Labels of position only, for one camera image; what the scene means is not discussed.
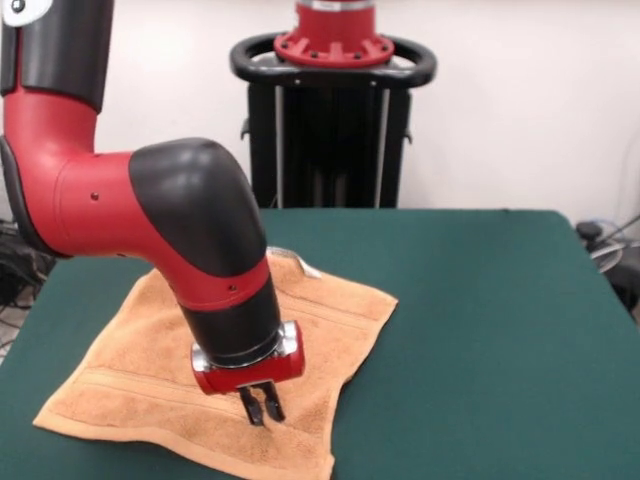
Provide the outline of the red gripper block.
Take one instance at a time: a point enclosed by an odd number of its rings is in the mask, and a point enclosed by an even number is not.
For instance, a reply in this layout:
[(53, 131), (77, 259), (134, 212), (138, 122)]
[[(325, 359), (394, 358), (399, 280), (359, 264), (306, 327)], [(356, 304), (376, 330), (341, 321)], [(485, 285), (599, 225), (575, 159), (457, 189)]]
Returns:
[(286, 416), (274, 383), (298, 378), (304, 370), (305, 353), (301, 339), (285, 339), (272, 355), (240, 368), (214, 366), (197, 343), (192, 345), (192, 371), (197, 385), (206, 395), (227, 394), (239, 388), (240, 399), (252, 426), (264, 425), (263, 410), (247, 386), (262, 383), (260, 389), (265, 396), (266, 411), (272, 420), (282, 423)]

